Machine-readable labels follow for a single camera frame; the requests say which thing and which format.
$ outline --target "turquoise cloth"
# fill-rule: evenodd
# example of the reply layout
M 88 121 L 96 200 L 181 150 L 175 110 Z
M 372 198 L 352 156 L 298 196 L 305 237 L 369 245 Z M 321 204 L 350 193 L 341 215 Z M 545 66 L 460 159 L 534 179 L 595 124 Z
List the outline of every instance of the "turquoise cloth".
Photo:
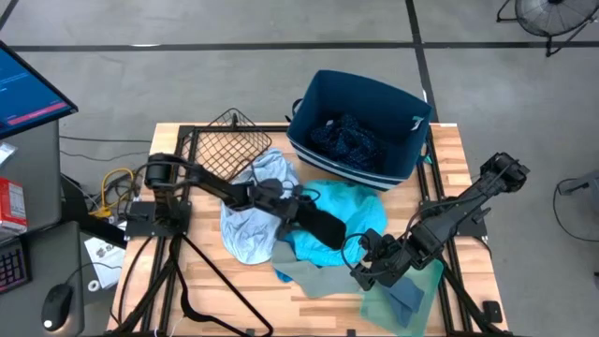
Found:
M 345 222 L 345 237 L 364 233 L 368 228 L 381 234 L 387 226 L 383 202 L 369 187 L 348 182 L 311 181 L 306 188 L 320 192 L 316 201 L 319 210 L 330 212 Z M 314 192 L 305 195 L 316 198 Z M 341 251 L 334 251 L 305 230 L 294 230 L 285 241 L 295 247 L 298 260 L 308 260 L 316 266 L 341 266 Z M 366 252 L 359 246 L 359 238 L 352 238 L 345 245 L 344 254 L 349 263 L 358 263 Z

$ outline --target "butcher block table top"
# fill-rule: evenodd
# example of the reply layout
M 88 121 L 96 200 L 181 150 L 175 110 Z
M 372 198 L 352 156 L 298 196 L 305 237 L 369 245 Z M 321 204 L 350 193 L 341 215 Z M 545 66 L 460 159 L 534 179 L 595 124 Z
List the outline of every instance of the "butcher block table top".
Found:
M 150 153 L 174 153 L 180 125 L 205 124 L 157 124 Z M 265 123 L 260 125 L 286 124 Z M 446 195 L 456 196 L 471 184 L 471 175 L 461 146 L 460 132 L 456 125 L 448 124 L 433 124 L 431 129 Z M 302 183 L 315 179 L 341 179 L 301 162 L 295 155 L 285 133 L 272 132 L 269 133 L 269 136 L 272 138 L 271 146 L 280 149 L 285 158 L 293 163 Z M 434 184 L 429 166 L 426 166 L 426 172 L 431 197 L 434 197 Z M 416 170 L 414 170 L 409 180 L 386 193 L 380 194 L 380 196 L 385 204 L 388 217 L 386 233 L 394 236 L 401 235 L 406 222 L 416 212 L 418 202 L 421 200 Z M 390 332 L 360 317 L 361 296 L 359 294 L 336 294 L 310 300 L 304 296 L 301 288 L 294 282 L 281 282 L 275 276 L 269 262 L 253 266 L 241 264 L 223 246 L 219 226 L 220 200 L 208 195 L 199 188 L 192 188 L 189 198 L 193 204 L 193 214 L 188 232 L 189 239 L 209 257 L 243 296 L 266 317 L 274 327 L 274 336 L 344 336 L 347 335 L 348 330 L 354 330 L 358 336 L 392 335 Z M 142 190 L 142 199 L 153 199 L 152 192 Z M 118 312 L 118 302 L 126 272 L 129 270 L 134 255 L 145 240 L 145 238 L 136 238 L 127 245 L 123 272 L 112 307 L 114 313 Z M 124 296 L 124 317 L 133 310 L 148 286 L 156 241 L 157 239 L 152 239 L 145 247 L 132 272 Z M 487 249 L 482 243 L 472 238 L 456 238 L 456 245 L 464 286 L 475 303 L 479 307 L 482 307 L 483 300 L 496 300 L 501 303 Z M 214 315 L 239 330 L 254 329 L 256 330 L 256 336 L 267 331 L 260 321 L 252 315 L 186 243 L 182 244 L 179 265 L 189 286 L 189 300 L 196 311 L 204 315 Z M 449 285 L 447 287 L 449 289 L 454 326 L 456 330 L 461 330 L 457 299 L 451 287 Z M 160 319 L 164 288 L 163 286 L 154 302 L 153 318 L 150 324 L 152 329 L 157 327 Z M 174 296 L 170 311 L 168 334 L 170 334 L 173 325 L 183 316 L 180 306 L 181 285 L 178 280 L 175 283 Z M 111 319 L 108 329 L 114 329 L 115 327 L 116 322 Z M 507 329 L 505 323 L 499 324 L 498 327 L 503 330 Z M 189 319 L 181 321 L 175 333 L 175 335 L 231 334 L 232 332 L 224 330 L 214 323 L 196 323 Z M 438 295 L 431 308 L 426 335 L 445 335 Z

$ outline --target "dark blue cloth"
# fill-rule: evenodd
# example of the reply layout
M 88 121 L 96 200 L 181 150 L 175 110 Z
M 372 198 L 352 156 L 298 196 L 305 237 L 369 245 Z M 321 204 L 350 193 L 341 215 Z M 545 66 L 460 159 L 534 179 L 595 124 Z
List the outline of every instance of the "dark blue cloth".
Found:
M 397 317 L 397 322 L 406 328 L 410 324 L 412 314 L 420 310 L 424 291 L 407 277 L 402 277 L 391 287 L 382 286 L 382 288 Z
M 346 164 L 353 169 L 376 171 L 382 142 L 374 133 L 362 127 L 358 119 L 344 114 L 338 120 L 315 128 L 310 133 L 314 150 L 326 158 Z
M 285 283 L 291 282 L 293 281 L 293 279 L 289 276 L 287 276 L 287 274 L 283 274 L 280 271 L 274 270 L 274 273 L 277 275 L 277 278 Z

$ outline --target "red box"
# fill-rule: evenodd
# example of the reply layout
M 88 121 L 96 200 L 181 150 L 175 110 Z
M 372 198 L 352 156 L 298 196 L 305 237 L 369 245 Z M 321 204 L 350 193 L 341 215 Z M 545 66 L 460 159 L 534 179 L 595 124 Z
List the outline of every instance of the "red box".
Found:
M 0 233 L 22 234 L 26 231 L 22 185 L 0 177 Z

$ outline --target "blue plastic bin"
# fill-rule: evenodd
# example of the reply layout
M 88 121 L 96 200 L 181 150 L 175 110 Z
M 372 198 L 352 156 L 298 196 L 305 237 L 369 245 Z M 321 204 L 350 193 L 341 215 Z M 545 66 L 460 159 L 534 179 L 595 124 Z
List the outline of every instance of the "blue plastic bin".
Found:
M 432 107 L 405 91 L 332 70 L 319 70 L 294 114 L 287 136 L 298 157 L 311 165 L 387 191 L 408 179 L 429 130 Z M 310 132 L 343 113 L 355 116 L 382 142 L 374 171 L 350 168 L 310 149 Z

